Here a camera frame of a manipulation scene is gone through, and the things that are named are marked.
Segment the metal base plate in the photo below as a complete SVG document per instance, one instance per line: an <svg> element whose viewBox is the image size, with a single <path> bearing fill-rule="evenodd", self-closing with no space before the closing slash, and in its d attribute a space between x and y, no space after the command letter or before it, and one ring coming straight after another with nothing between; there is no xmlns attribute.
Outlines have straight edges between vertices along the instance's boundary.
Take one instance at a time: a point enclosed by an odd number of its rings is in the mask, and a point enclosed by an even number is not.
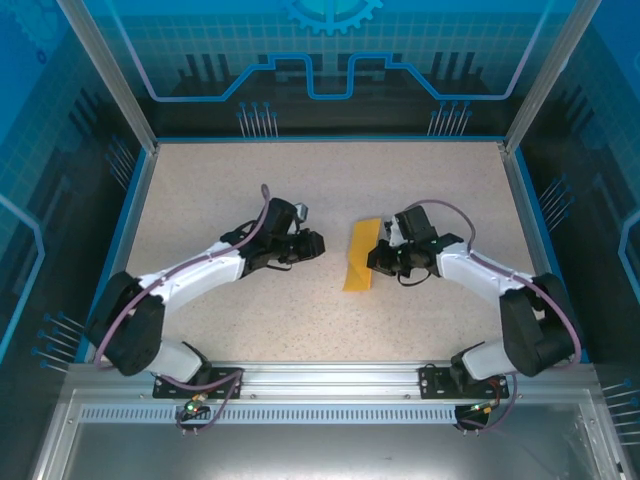
<svg viewBox="0 0 640 480"><path fill-rule="evenodd" d="M464 394L458 391L451 378L449 367L437 367L433 364L418 369L420 382L420 398L423 400L456 400L456 399L486 399L496 398L495 389L488 380L469 385ZM509 398L509 387L504 376L497 377L504 380L504 386L500 387L500 398Z"/></svg>

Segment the blue border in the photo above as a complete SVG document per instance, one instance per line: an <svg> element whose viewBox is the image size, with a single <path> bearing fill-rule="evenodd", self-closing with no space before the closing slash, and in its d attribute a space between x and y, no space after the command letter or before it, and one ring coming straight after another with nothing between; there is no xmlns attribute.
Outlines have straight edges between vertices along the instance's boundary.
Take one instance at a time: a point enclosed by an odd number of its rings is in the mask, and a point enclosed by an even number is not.
<svg viewBox="0 0 640 480"><path fill-rule="evenodd" d="M30 213L26 210L21 210L18 206L13 203L9 198L0 194L0 205L7 208L11 213L13 213L18 220L24 223L31 232L33 233L33 239L36 243L36 249L38 250L38 256L36 257L33 266L31 267L31 271L29 272L29 276L24 284L24 288L22 289L22 293L20 294L20 298L18 298L18 302L16 303L16 307L11 314L11 319L9 320L9 324L7 325L7 329L2 335L2 341L0 341L0 364L4 360L4 356L7 353L7 349L9 348L9 343L13 338L13 334L18 327L18 323L20 322L20 318L22 317L22 312L24 311L24 307L27 304L27 300L29 299L29 295L31 294L31 290L33 290L33 285L36 283L36 279L38 278L38 273L40 273L40 268L42 268L42 264L44 262L45 250L44 250L44 240L42 238L42 230L40 229L40 224L36 219L34 219Z"/></svg>
<svg viewBox="0 0 640 480"><path fill-rule="evenodd" d="M161 143L305 143L305 142L406 142L414 140L419 142L503 142L504 137L499 135L475 135L467 137L441 136L429 137L427 135L328 135L309 137L158 137Z"/></svg>
<svg viewBox="0 0 640 480"><path fill-rule="evenodd" d="M538 196L536 195L536 191L533 188L533 182L531 181L531 175L529 175L529 169L527 168L527 164L524 161L524 155L522 155L522 150L520 147L516 149L516 161L518 162L518 169L522 175L522 180L524 182L524 188L527 191L527 196L529 197L529 203L531 204L531 209L533 210L533 216L536 219L536 224L538 225L538 230L540 231L540 237L542 238L542 246L544 247L545 254L547 255L547 259L549 260L549 266L551 267L551 273L556 275L563 285L564 278L562 277L562 272L560 271L560 264L558 263L558 258L556 257L556 252L553 249L553 244L551 243L551 236L549 235L549 230L547 230L547 225L544 223L544 217L542 215L542 209L540 208L540 203L538 202Z"/></svg>
<svg viewBox="0 0 640 480"><path fill-rule="evenodd" d="M107 8L109 9L111 16L116 24L116 28L120 32L124 43L129 50L129 54L135 64L140 78L149 93L149 96L155 100L156 102L167 102L167 103L203 103L203 102L226 102L231 95L235 93L235 91L240 88L240 86L251 76L253 72L258 71L274 71L276 70L276 61L278 60L302 60L305 64L306 78L307 78L307 94L313 100L347 100L351 98L355 89L355 63L360 59L381 59L384 60L384 66L388 70L406 70L411 76L415 78L415 80L424 88L433 98L436 100L493 100L493 101L502 101L506 100L511 96L513 90L516 87L518 79L522 71L524 70L525 65L527 64L527 60L533 51L535 44L538 41L538 37L540 36L540 32L545 25L547 18L553 9L556 0L549 0L545 9L542 11L540 15L540 19L534 29L529 43L522 53L522 57L518 62L518 65L511 77L509 85L507 86L506 91L503 94L443 94L439 93L431 83L420 73L420 71L409 62L396 62L393 60L393 52L358 52L354 53L349 57L349 61L347 62L347 86L345 93L339 94L319 94L315 92L314 86L314 73L313 73L313 62L311 57L302 52L291 52L291 53L269 53L267 54L267 63L264 64L251 64L249 65L241 74L234 80L234 82L225 90L222 95L214 95L214 96L193 96L193 97L163 97L159 96L151 84L151 80L147 75L144 66L142 65L142 61L138 56L136 49L127 34L127 30L122 23L122 18L118 14L116 10L115 4L113 0L105 0Z"/></svg>
<svg viewBox="0 0 640 480"><path fill-rule="evenodd" d="M87 317L87 321L91 318L91 314L93 313L93 309L98 303L98 299L102 296L102 292L104 292L105 287L107 286L107 282L109 278L111 278L111 274L113 273L114 268L117 268L116 260L118 254L120 253L120 245L123 243L123 236L125 234L125 226L127 225L127 221L132 213L132 205L133 200L136 196L136 191L138 190L138 185L140 183L140 179L142 177L142 172L146 166L146 163L149 161L149 156L147 155L147 151L144 148L140 149L140 155L138 155L138 161L136 162L136 168L133 171L133 175L131 177L131 182L129 183L129 190L127 191L127 195L124 199L124 203L122 204L122 210L120 210L120 216L118 217L118 223L116 224L116 229L113 232L113 238L111 240L111 245L109 246L109 252L107 253L107 258L104 262L104 267L102 268L102 274L100 275L100 280L98 280L98 286L96 287L96 293L93 297L93 302L91 302L91 309L89 310L89 315ZM76 352L76 363L84 363L85 357L87 355L87 351L89 350L89 340L84 335L82 339L80 339L80 345L78 346L78 351Z"/></svg>
<svg viewBox="0 0 640 480"><path fill-rule="evenodd" d="M636 210L635 212L633 212L622 224L622 232L620 233L620 244L618 245L618 257L620 258L620 262L622 263L622 268L624 268L624 272L627 274L627 279L631 284L633 293L636 295L636 300L640 302L640 283L638 283L638 277L636 276L636 272L633 270L633 267L631 266L629 257L627 257L627 244L629 243L629 231L638 222L640 222L640 210Z"/></svg>

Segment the cable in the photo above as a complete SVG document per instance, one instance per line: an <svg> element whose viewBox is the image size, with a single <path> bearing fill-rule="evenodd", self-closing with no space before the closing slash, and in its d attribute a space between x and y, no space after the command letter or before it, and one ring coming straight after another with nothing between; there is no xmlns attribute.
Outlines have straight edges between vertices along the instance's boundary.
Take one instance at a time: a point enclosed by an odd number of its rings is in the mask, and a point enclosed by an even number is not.
<svg viewBox="0 0 640 480"><path fill-rule="evenodd" d="M410 208L413 207L417 207L419 205L424 205L424 204L437 204L437 205L443 205L451 210L454 210L455 212L457 212L464 220L465 222L467 222L467 225L469 226L469 228L471 229L471 237L469 238L469 242L467 243L467 252L469 253L469 257L475 261L477 264L493 271L496 272L500 275L504 275L507 277L511 277L513 278L516 282L521 283L522 285L524 285L525 287L529 288L530 290L532 290L533 292L535 292L536 295L538 295L540 298L542 298L547 305L549 305L553 311L556 313L556 315L558 315L558 317L560 318L560 321L562 322L562 324L564 325L564 327L567 329L567 332L569 333L569 336L571 337L571 342L573 343L573 349L574 349L574 355L573 358L571 359L571 362L568 363L567 365L562 365L562 366L556 366L556 369L564 369L564 368L572 368L575 367L576 365L578 365L578 363L580 363L580 357L581 357L581 353L582 353L582 346L580 345L580 339L578 338L578 334L576 332L576 329L574 328L574 326L571 324L571 321L569 320L569 317L567 317L567 315L564 313L564 311L562 311L562 308L560 308L560 305L558 305L553 298L551 298L544 290L542 290L540 287L538 287L537 285L533 284L532 282L530 282L529 280L527 280L526 278L522 278L519 275L516 275L514 272L509 271L509 270L505 270L503 268L500 268L496 265L493 265L492 263L489 263L487 261L485 261L484 259L478 257L475 253L473 253L473 251L471 250L471 247L473 245L473 242L476 239L476 227L473 224L473 222L471 221L471 219L469 218L469 216L464 213L462 210L460 210L458 207L456 207L455 205L449 203L449 202L445 202L444 200L438 200L438 199L424 199L424 200L419 200L415 203L412 203L411 205L409 205L406 210L409 210Z"/></svg>
<svg viewBox="0 0 640 480"><path fill-rule="evenodd" d="M516 399L518 398L518 380L516 379L516 375L514 373L511 374L511 381L513 382L513 392L511 392L511 398L509 399L509 404L507 405L507 408L505 409L504 413L500 416L500 418L498 418L498 420L496 420L491 425L486 427L481 423L473 422L472 420L460 420L460 421L463 423L469 423L471 425L474 425L474 424L476 424L476 426L480 425L482 427L483 432L491 432L492 430L495 430L500 425L502 425L505 419L509 416L509 414L513 410L513 407L516 404Z"/></svg>
<svg viewBox="0 0 640 480"><path fill-rule="evenodd" d="M115 334L115 332L118 329L118 327L120 326L120 324L124 321L124 319L127 317L129 312L132 309L134 309L136 307L136 305L138 305L138 303L140 303L144 297L146 297L149 293L151 293L155 288L157 288L160 285L162 285L163 282L165 282L166 280L168 280L172 276L176 275L177 273L181 272L182 270L184 270L186 268L189 268L189 267L191 267L193 265L196 265L198 263L201 263L201 262L212 261L214 258L221 257L223 255L226 255L229 252L237 250L240 247L243 247L244 245L246 245L247 243L249 243L251 241L251 239L262 228L262 225L264 224L265 218L267 217L267 211L269 210L269 200L271 199L271 195L270 195L270 192L269 192L269 187L267 187L267 185L265 185L265 184L262 184L261 193L262 193L262 196L264 198L264 207L262 208L262 213L260 214L260 218L258 219L258 223L255 225L255 227L251 230L251 232L244 239L242 239L241 241L239 241L235 245L232 245L230 247L224 248L222 250L219 250L219 251L211 253L211 254L201 255L199 257L192 258L191 260L187 260L183 264L174 267L164 277L158 278L156 281L154 281L148 287L146 287L140 293L138 293L138 295L136 295L122 309L122 311L118 314L116 319L113 321L113 323L109 327L109 330L107 330L107 333L105 334L104 338L102 339L102 342L100 342L100 346L96 350L96 355L95 355L95 358L93 360L93 363L97 368L102 369L102 370L108 369L108 368L113 368L113 367L109 367L109 366L104 366L102 364L102 356L104 355L104 352L107 349L107 346L109 345L109 342L113 338L113 335ZM188 387L188 385L186 385L186 386L185 385L186 384L179 384L179 385L176 385L176 386L179 386L180 388L185 388L185 389L188 390L188 388L186 388L186 387Z"/></svg>
<svg viewBox="0 0 640 480"><path fill-rule="evenodd" d="M417 282L413 282L413 283L402 283L402 280L400 280L400 273L398 272L398 275L396 275L396 278L398 279L398 283L400 285L402 285L403 287L417 287L418 285L420 285L421 283L425 282L426 280L429 279L429 277L431 277L431 272L428 272L427 276L424 277L421 280L418 280Z"/></svg>
<svg viewBox="0 0 640 480"><path fill-rule="evenodd" d="M227 392L226 397L224 397L224 401L222 402L222 405L220 405L220 408L218 408L218 411L216 412L216 414L211 418L211 420L209 420L202 427L194 428L193 432L195 434L197 434L198 432L202 432L204 430L208 430L209 428L213 427L213 425L220 419L220 417L222 416L222 412L224 411L225 407L227 406L227 403L229 403L229 400L231 399L231 396L233 395L233 392L235 391L236 387L240 383L240 379L241 378L242 378L242 370L238 370L237 372L234 372L231 375L228 375L228 376L224 377L222 380L218 380L217 382L213 382L212 384L209 384L209 385L213 385L213 384L218 383L218 384L221 385L222 383L225 383L225 382L227 382L229 380L233 380L233 383L231 384L231 387L229 388L229 391ZM208 388L206 390L211 391L216 387ZM184 410L181 410L180 412L178 412L178 415L176 417L176 426L178 428L181 428L183 431L186 432L188 430L184 428L185 426L182 423L183 415L184 415Z"/></svg>

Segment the vented metal strip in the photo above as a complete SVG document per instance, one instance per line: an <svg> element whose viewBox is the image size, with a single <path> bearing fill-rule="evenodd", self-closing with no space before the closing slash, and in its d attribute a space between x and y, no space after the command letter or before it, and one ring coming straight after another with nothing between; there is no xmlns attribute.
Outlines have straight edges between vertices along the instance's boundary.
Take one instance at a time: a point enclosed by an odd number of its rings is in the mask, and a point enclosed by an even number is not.
<svg viewBox="0 0 640 480"><path fill-rule="evenodd" d="M176 405L85 405L81 423L172 424ZM205 423L216 412L188 423ZM231 405L222 413L222 424L381 425L453 424L451 405Z"/></svg>

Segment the gear graphic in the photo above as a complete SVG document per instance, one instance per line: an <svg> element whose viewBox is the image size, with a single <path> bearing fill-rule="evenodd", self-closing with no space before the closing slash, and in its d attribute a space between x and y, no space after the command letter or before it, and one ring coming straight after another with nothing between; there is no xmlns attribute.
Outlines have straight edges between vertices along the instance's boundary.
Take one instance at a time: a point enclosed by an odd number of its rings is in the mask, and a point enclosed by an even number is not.
<svg viewBox="0 0 640 480"><path fill-rule="evenodd" d="M360 28L362 20L371 20L382 0L283 0L283 7L300 28L311 27L316 35L336 30L345 35L349 28Z"/></svg>
<svg viewBox="0 0 640 480"><path fill-rule="evenodd" d="M40 50L58 34L58 7L55 0L0 0L0 10L13 14L24 34Z"/></svg>

